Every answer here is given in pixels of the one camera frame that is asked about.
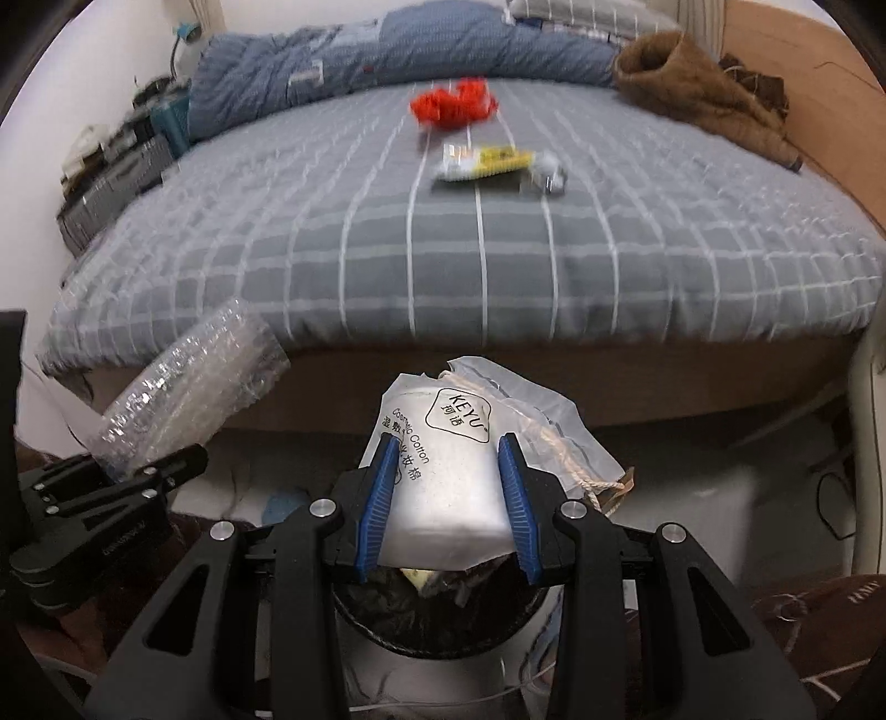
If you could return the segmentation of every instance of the wooden headboard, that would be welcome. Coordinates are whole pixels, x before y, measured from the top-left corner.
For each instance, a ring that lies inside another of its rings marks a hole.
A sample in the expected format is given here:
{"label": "wooden headboard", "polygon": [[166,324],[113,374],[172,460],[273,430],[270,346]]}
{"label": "wooden headboard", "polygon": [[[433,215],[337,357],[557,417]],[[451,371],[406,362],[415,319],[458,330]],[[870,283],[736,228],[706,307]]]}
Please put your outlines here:
{"label": "wooden headboard", "polygon": [[751,0],[727,0],[723,52],[784,78],[789,141],[886,228],[886,94],[843,33]]}

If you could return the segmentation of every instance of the blue gripper pad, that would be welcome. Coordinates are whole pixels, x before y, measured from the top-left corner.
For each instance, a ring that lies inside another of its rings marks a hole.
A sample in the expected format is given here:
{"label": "blue gripper pad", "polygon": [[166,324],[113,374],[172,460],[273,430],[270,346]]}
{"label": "blue gripper pad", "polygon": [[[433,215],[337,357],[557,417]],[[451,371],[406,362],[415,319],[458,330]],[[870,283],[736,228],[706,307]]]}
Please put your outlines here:
{"label": "blue gripper pad", "polygon": [[385,448],[378,474],[372,481],[372,490],[357,531],[357,560],[354,563],[360,582],[365,583],[370,570],[378,567],[378,554],[385,539],[388,513],[391,511],[393,484],[397,477],[397,462],[400,457],[400,441],[391,438]]}
{"label": "blue gripper pad", "polygon": [[535,522],[532,506],[526,496],[520,467],[505,435],[499,440],[498,461],[504,504],[508,508],[510,531],[514,535],[514,545],[517,547],[517,562],[526,573],[529,584],[535,585],[541,578],[539,526]]}

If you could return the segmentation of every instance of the bubble wrap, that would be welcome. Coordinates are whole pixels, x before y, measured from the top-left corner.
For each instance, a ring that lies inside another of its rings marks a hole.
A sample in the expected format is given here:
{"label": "bubble wrap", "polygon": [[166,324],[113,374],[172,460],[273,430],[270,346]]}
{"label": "bubble wrap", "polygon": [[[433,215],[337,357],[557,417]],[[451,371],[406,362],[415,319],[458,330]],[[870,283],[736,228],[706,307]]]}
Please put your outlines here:
{"label": "bubble wrap", "polygon": [[108,408],[87,443],[108,475],[126,480],[195,442],[263,397],[289,368],[268,325],[234,298],[194,325]]}

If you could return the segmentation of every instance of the red crumpled object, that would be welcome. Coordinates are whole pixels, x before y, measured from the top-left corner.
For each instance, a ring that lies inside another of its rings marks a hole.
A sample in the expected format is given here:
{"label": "red crumpled object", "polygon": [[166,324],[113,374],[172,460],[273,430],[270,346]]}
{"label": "red crumpled object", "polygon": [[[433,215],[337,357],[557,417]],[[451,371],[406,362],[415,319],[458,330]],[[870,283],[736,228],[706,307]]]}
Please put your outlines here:
{"label": "red crumpled object", "polygon": [[490,94],[485,80],[470,78],[458,82],[455,94],[443,89],[422,93],[409,103],[409,109],[421,123],[455,130],[488,120],[498,110],[498,100]]}

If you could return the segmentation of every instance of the black trash bag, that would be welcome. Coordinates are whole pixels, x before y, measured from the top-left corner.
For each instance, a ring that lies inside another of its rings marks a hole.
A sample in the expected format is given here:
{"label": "black trash bag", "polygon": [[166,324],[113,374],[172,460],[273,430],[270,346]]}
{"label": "black trash bag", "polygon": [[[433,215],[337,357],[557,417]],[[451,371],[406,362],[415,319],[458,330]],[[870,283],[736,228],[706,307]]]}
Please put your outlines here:
{"label": "black trash bag", "polygon": [[474,587],[464,607],[452,592],[420,597],[391,567],[373,570],[363,585],[333,588],[338,611],[367,638],[394,653],[430,660],[471,657],[501,645],[529,622],[546,594],[546,588],[529,585],[516,555]]}

